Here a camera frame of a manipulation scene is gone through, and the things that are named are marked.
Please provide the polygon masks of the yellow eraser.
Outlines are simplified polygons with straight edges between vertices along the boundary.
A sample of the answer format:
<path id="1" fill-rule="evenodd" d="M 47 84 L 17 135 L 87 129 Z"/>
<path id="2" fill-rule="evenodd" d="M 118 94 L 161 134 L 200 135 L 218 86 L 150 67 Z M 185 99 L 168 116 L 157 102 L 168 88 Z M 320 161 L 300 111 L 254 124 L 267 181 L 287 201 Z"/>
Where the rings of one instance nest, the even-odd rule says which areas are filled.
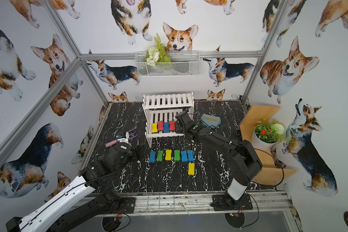
<path id="1" fill-rule="evenodd" d="M 151 125 L 151 133 L 158 133 L 158 124 L 157 123 L 152 123 Z"/>
<path id="2" fill-rule="evenodd" d="M 195 164 L 194 163 L 188 164 L 188 175 L 189 176 L 195 175 Z"/>
<path id="3" fill-rule="evenodd" d="M 172 150 L 168 149 L 165 151 L 165 160 L 172 160 Z"/>

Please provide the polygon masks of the white wooden slatted shelf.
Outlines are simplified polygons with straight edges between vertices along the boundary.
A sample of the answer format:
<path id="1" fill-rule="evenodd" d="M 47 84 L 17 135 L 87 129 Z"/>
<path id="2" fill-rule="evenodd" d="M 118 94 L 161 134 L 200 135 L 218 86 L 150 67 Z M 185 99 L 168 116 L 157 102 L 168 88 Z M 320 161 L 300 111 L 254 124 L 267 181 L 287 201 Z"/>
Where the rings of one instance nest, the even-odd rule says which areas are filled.
<path id="1" fill-rule="evenodd" d="M 183 111 L 193 113 L 194 96 L 193 93 L 145 95 L 143 97 L 142 107 L 147 119 L 145 135 L 148 145 L 151 148 L 154 138 L 183 135 L 176 131 L 151 133 L 151 125 L 158 121 L 163 121 L 164 123 L 170 121 L 176 122 L 176 115 Z"/>

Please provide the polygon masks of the white potted red flower plant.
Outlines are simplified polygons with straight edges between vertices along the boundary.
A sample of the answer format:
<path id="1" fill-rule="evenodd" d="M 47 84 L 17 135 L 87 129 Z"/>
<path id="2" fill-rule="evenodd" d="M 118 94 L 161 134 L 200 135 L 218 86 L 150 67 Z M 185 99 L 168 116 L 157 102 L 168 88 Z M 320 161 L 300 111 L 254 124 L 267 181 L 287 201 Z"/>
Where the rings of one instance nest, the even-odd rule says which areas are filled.
<path id="1" fill-rule="evenodd" d="M 254 148 L 267 150 L 285 141 L 285 126 L 278 120 L 270 121 L 263 118 L 258 121 L 258 125 L 253 128 L 252 145 Z"/>

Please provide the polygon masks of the aluminium frame post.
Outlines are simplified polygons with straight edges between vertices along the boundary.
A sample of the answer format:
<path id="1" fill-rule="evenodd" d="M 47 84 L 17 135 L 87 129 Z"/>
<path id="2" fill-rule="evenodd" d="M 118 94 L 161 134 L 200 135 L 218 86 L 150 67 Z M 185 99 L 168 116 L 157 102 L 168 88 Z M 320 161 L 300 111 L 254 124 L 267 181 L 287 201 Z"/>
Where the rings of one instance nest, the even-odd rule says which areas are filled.
<path id="1" fill-rule="evenodd" d="M 264 45 L 261 50 L 261 57 L 258 58 L 256 65 L 254 66 L 253 73 L 250 77 L 249 83 L 245 89 L 245 92 L 243 94 L 241 103 L 246 104 L 246 101 L 248 99 L 249 94 L 251 93 L 252 87 L 257 79 L 257 74 L 259 73 L 260 69 L 262 68 L 262 65 L 264 64 L 264 60 L 272 47 L 272 42 L 274 37 L 277 35 L 278 29 L 280 27 L 280 24 L 287 12 L 287 9 L 289 7 L 290 1 L 280 1 L 280 4 L 277 9 L 277 13 L 274 18 L 274 22 L 272 23 L 270 31 L 267 33 L 266 41 L 264 42 Z"/>

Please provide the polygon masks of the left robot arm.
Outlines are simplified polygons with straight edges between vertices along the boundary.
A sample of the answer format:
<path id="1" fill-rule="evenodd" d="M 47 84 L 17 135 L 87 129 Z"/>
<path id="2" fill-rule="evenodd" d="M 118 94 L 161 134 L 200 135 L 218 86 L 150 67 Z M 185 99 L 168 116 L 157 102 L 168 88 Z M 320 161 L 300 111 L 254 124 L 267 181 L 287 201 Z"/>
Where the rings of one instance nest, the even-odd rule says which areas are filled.
<path id="1" fill-rule="evenodd" d="M 68 232 L 101 213 L 118 215 L 134 209 L 135 200 L 124 200 L 114 189 L 106 190 L 90 202 L 73 209 L 84 197 L 95 191 L 92 186 L 105 177 L 122 171 L 138 161 L 142 146 L 132 147 L 121 142 L 113 145 L 108 154 L 90 162 L 60 193 L 25 217 L 13 217 L 6 223 L 9 232 Z"/>

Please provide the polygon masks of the green eraser top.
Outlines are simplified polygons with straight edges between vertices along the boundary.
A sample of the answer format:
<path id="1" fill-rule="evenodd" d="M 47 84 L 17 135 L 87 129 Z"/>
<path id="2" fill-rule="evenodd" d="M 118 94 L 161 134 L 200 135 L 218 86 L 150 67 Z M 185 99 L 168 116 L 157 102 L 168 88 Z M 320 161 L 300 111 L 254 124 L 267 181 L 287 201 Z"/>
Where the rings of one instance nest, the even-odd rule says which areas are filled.
<path id="1" fill-rule="evenodd" d="M 157 162 L 162 162 L 163 161 L 163 154 L 164 154 L 164 151 L 163 150 L 159 150 L 157 152 L 157 157 L 156 157 L 156 161 Z"/>
<path id="2" fill-rule="evenodd" d="M 180 150 L 175 150 L 174 151 L 174 160 L 175 161 L 181 161 L 181 151 Z"/>

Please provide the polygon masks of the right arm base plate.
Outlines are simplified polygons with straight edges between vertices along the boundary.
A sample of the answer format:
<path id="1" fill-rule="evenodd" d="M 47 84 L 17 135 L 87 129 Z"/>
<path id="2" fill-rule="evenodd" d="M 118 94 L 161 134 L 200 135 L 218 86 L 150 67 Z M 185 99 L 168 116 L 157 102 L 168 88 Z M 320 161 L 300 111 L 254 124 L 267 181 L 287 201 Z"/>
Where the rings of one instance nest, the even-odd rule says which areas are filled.
<path id="1" fill-rule="evenodd" d="M 244 193 L 243 196 L 241 196 L 240 199 L 238 200 L 234 200 L 228 194 L 213 195 L 212 203 L 210 204 L 210 206 L 213 207 L 215 211 L 226 211 L 226 210 L 238 211 L 240 209 L 242 210 L 253 209 L 250 196 L 246 193 Z"/>

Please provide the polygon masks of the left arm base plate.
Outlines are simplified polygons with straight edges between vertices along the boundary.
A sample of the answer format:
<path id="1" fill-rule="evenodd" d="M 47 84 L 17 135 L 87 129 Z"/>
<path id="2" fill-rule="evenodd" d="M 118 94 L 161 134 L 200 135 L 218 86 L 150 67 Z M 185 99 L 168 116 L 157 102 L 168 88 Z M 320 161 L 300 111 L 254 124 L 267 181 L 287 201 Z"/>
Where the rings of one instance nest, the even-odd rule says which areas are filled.
<path id="1" fill-rule="evenodd" d="M 135 197 L 123 197 L 113 200 L 107 207 L 105 214 L 132 214 L 136 203 Z"/>

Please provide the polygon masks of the purple pink toy rake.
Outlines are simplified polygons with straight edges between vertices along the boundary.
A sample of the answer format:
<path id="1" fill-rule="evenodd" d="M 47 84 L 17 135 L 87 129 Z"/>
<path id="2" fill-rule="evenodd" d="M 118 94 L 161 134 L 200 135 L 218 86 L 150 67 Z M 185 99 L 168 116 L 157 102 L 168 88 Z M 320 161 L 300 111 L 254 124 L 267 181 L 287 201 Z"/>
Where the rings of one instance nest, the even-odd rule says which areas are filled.
<path id="1" fill-rule="evenodd" d="M 118 135 L 116 140 L 113 140 L 107 144 L 105 144 L 106 148 L 109 148 L 117 143 L 130 143 L 131 140 L 133 140 L 134 138 L 137 137 L 137 134 L 135 133 L 135 130 L 129 130 L 127 132 L 125 132 L 125 137 L 122 137 L 122 135 Z"/>

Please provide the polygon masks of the light blue hand brush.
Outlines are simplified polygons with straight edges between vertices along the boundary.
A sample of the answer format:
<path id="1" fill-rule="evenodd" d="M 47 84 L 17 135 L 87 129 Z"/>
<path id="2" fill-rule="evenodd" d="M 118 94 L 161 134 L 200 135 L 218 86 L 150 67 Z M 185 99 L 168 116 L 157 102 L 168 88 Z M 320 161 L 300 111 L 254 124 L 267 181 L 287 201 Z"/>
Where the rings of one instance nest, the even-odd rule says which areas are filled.
<path id="1" fill-rule="evenodd" d="M 219 122 L 217 117 L 206 116 L 206 117 L 204 117 L 204 120 L 211 121 L 212 123 L 215 123 L 215 124 L 218 124 L 218 122 Z"/>

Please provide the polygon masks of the red eraser bottom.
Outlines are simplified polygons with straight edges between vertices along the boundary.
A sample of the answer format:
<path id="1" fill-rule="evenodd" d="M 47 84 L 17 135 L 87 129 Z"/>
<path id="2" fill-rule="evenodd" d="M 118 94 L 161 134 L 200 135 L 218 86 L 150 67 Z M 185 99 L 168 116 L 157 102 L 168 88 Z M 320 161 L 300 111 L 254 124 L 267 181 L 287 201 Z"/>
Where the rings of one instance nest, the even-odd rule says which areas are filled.
<path id="1" fill-rule="evenodd" d="M 163 121 L 158 121 L 157 122 L 157 129 L 158 129 L 158 131 L 163 131 L 164 130 L 164 122 Z"/>
<path id="2" fill-rule="evenodd" d="M 176 130 L 176 122 L 170 121 L 169 122 L 169 131 L 175 131 Z"/>

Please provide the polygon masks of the blue eraser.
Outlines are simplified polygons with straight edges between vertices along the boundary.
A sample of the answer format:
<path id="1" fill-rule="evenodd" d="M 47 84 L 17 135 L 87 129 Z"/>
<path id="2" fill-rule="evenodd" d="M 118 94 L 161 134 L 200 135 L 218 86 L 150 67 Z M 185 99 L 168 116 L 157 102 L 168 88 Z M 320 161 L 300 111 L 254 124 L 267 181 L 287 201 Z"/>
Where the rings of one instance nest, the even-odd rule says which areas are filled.
<path id="1" fill-rule="evenodd" d="M 170 123 L 169 122 L 165 122 L 164 124 L 163 124 L 163 132 L 164 133 L 168 133 L 168 132 L 170 132 Z"/>
<path id="2" fill-rule="evenodd" d="M 189 162 L 193 162 L 193 161 L 194 161 L 194 153 L 193 153 L 193 150 L 188 150 L 188 151 L 187 151 L 187 155 L 188 155 L 188 161 L 189 161 Z"/>
<path id="3" fill-rule="evenodd" d="M 156 161 L 156 152 L 155 151 L 151 151 L 149 154 L 149 162 L 150 163 L 154 163 Z"/>

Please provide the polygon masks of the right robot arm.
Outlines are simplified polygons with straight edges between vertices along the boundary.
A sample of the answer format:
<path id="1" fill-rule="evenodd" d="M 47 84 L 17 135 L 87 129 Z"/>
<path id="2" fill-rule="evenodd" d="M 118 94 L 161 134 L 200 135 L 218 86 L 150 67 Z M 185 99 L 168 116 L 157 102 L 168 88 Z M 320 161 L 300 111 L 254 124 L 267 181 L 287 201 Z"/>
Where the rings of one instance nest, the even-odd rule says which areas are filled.
<path id="1" fill-rule="evenodd" d="M 176 115 L 176 130 L 193 142 L 208 146 L 228 159 L 232 182 L 222 201 L 212 204 L 221 208 L 234 208 L 241 201 L 248 185 L 261 171 L 263 165 L 255 149 L 247 140 L 236 141 L 226 138 L 209 127 L 195 123 L 187 112 Z"/>

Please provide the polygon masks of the light blue dustpan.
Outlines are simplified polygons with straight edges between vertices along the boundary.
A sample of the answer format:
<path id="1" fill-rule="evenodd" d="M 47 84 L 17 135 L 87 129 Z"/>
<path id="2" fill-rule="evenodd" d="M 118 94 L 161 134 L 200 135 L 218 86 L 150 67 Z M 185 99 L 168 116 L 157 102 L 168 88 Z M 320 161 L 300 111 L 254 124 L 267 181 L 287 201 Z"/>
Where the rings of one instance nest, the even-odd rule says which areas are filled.
<path id="1" fill-rule="evenodd" d="M 217 116 L 203 114 L 201 116 L 201 122 L 211 129 L 216 129 L 220 125 L 221 119 Z"/>

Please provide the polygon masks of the light wooden corner shelf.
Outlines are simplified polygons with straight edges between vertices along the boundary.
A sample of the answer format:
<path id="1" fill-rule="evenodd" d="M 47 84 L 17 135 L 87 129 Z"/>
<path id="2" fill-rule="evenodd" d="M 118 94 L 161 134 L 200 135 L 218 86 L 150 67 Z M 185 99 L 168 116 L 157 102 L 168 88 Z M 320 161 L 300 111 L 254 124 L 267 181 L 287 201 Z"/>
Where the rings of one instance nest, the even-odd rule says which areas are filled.
<path id="1" fill-rule="evenodd" d="M 256 153 L 263 165 L 261 171 L 253 180 L 264 185 L 276 185 L 281 180 L 289 178 L 296 173 L 294 169 L 281 169 L 279 162 L 274 160 L 270 151 L 273 144 L 263 142 L 254 133 L 254 128 L 259 121 L 263 119 L 271 120 L 279 109 L 280 107 L 278 106 L 253 105 L 239 125 L 242 138 L 251 142 L 252 146 L 256 148 Z"/>

